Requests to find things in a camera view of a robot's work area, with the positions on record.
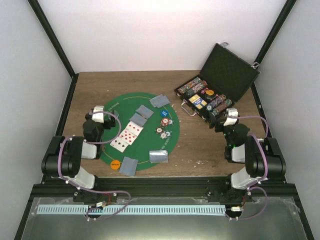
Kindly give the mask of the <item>black poker chip case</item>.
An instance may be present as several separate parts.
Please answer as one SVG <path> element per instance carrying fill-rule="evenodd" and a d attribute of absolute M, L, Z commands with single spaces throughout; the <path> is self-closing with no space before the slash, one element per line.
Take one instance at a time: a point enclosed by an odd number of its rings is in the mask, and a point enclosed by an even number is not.
<path fill-rule="evenodd" d="M 227 43 L 216 43 L 200 72 L 177 87 L 174 92 L 187 106 L 198 112 L 206 123 L 209 113 L 213 112 L 219 119 L 225 108 L 221 105 L 226 100 L 233 107 L 259 76 L 256 63 L 250 64 L 227 49 Z M 206 95 L 206 90 L 213 90 L 214 95 Z M 197 109 L 189 98 L 195 94 L 207 102 L 202 109 Z"/>

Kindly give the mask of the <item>hole card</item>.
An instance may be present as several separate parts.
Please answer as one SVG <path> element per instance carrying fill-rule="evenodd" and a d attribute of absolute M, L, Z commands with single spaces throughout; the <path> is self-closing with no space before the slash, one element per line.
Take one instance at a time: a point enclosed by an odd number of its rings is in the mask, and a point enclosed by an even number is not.
<path fill-rule="evenodd" d="M 159 94 L 159 95 L 151 98 L 149 101 L 150 101 L 151 105 L 152 105 L 154 108 L 156 108 L 156 107 L 157 107 L 157 106 L 156 106 L 156 103 L 157 103 L 162 97 L 163 97 L 163 95 L 162 95 L 162 94 Z"/>
<path fill-rule="evenodd" d="M 171 102 L 169 101 L 169 99 L 166 96 L 163 96 L 158 102 L 155 103 L 157 108 L 161 108 L 165 105 L 170 104 Z"/>
<path fill-rule="evenodd" d="M 128 163 L 129 163 L 129 168 L 128 168 L 128 176 L 130 177 L 134 177 L 136 174 L 136 169 L 137 169 L 137 165 L 138 165 L 138 160 L 137 159 L 129 159 Z"/>

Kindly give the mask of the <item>red five chip stack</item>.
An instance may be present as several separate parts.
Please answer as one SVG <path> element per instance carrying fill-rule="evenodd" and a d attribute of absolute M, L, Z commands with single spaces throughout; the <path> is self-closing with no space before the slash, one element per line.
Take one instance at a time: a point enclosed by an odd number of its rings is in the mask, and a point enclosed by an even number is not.
<path fill-rule="evenodd" d="M 160 122 L 161 126 L 166 127 L 169 124 L 169 120 L 170 120 L 169 118 L 164 117 Z"/>

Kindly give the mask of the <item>blue small blind button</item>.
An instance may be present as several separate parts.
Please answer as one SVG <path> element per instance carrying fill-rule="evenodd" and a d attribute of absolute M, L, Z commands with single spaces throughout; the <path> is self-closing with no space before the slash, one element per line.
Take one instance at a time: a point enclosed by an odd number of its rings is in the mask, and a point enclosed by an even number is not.
<path fill-rule="evenodd" d="M 169 116 L 169 112 L 167 110 L 162 110 L 160 115 L 163 117 L 163 118 L 166 118 Z"/>

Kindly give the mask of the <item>black orange hundred chip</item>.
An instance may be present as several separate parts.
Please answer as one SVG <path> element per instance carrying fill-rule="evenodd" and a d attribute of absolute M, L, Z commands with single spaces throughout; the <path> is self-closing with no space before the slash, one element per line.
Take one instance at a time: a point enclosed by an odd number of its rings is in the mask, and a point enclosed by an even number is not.
<path fill-rule="evenodd" d="M 160 134 L 160 138 L 161 138 L 161 139 L 167 138 L 167 134 L 166 134 L 165 132 L 162 132 L 162 133 Z"/>

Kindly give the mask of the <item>grey card deck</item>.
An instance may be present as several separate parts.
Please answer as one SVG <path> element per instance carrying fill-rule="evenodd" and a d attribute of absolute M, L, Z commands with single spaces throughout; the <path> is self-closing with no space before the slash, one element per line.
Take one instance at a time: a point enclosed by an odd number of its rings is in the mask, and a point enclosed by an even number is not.
<path fill-rule="evenodd" d="M 167 163 L 169 161 L 167 150 L 150 150 L 149 162 L 153 164 Z"/>

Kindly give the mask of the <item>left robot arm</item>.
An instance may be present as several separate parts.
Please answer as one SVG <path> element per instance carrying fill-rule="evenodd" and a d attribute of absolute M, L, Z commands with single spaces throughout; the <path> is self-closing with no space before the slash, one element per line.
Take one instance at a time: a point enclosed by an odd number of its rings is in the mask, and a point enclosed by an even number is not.
<path fill-rule="evenodd" d="M 97 202 L 102 196 L 98 186 L 98 177 L 87 172 L 81 166 L 82 159 L 99 159 L 105 144 L 114 140 L 103 140 L 105 130 L 110 130 L 118 124 L 121 128 L 119 115 L 114 111 L 104 111 L 102 106 L 96 106 L 85 115 L 82 125 L 83 136 L 54 136 L 41 162 L 44 176 L 59 178 L 66 184 L 84 190 L 89 201 Z"/>

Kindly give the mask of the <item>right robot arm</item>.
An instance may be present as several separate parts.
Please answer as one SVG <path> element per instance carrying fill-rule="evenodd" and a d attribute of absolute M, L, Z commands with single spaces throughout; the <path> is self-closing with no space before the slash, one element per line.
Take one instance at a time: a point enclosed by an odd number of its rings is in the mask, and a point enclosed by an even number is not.
<path fill-rule="evenodd" d="M 239 123 L 242 119 L 260 119 L 265 124 L 264 138 L 250 134 L 250 128 Z M 270 178 L 281 178 L 286 173 L 286 163 L 275 138 L 268 137 L 269 126 L 261 116 L 239 116 L 229 109 L 226 118 L 218 121 L 214 113 L 209 114 L 209 127 L 223 133 L 226 141 L 224 158 L 229 163 L 244 164 L 238 172 L 230 175 L 229 184 L 222 188 L 223 198 L 229 202 L 240 196 L 240 190 L 249 190 Z"/>

